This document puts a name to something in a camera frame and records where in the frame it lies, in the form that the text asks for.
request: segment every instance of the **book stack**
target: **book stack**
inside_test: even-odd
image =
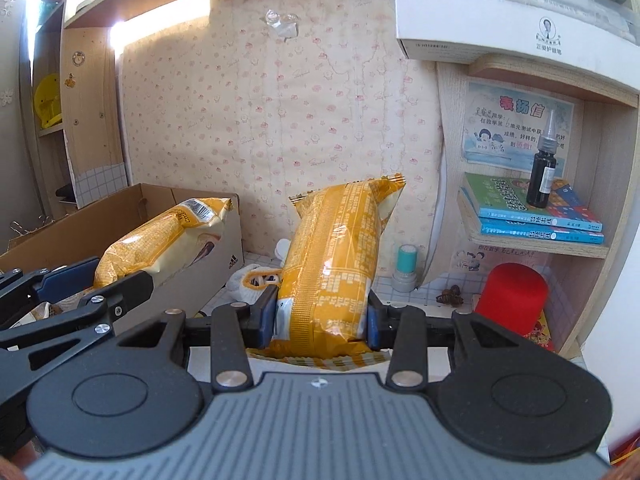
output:
[[[545,209],[527,204],[529,179],[465,173],[459,200],[474,213],[481,234],[583,244],[604,243],[602,224],[569,183],[557,178]]]

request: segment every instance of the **yellow plastic package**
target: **yellow plastic package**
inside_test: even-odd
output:
[[[271,358],[369,352],[362,341],[380,235],[398,202],[396,174],[291,198],[300,223],[282,271]]]
[[[99,288],[137,270],[154,286],[207,256],[222,238],[230,198],[190,198],[152,218],[104,251],[94,275]]]

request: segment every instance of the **red cup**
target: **red cup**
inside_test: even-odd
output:
[[[527,335],[545,306],[549,288],[535,270],[521,264],[500,264],[489,273],[476,312]]]

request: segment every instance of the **dropper bottle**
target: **dropper bottle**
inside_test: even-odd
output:
[[[554,110],[549,109],[546,118],[545,130],[538,139],[538,152],[533,156],[533,167],[531,168],[531,179],[529,180],[529,190],[527,191],[527,204],[533,207],[544,209],[549,202],[551,185],[554,182],[556,172],[556,150],[558,140],[556,139],[556,122],[554,120]]]

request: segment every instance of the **wooden shelf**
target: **wooden shelf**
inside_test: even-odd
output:
[[[533,86],[583,101],[622,104],[638,108],[637,92],[620,88],[613,83],[575,70],[531,59],[503,54],[485,54],[469,65],[469,75]]]
[[[585,258],[606,258],[609,248],[604,245],[579,244],[576,242],[556,242],[553,240],[537,240],[535,238],[519,238],[512,236],[485,235],[480,233],[478,216],[469,205],[468,200],[458,192],[458,207],[462,223],[469,240],[476,244],[493,247],[507,247],[541,253],[570,254]]]
[[[44,130],[40,130],[38,132],[38,136],[39,137],[44,137],[44,136],[47,136],[49,134],[54,134],[55,132],[61,132],[63,129],[64,129],[63,123],[54,124],[53,126],[50,126],[49,128],[45,128]]]
[[[47,19],[38,28],[37,32],[60,32],[62,30],[62,15],[65,8],[65,0],[56,4]]]

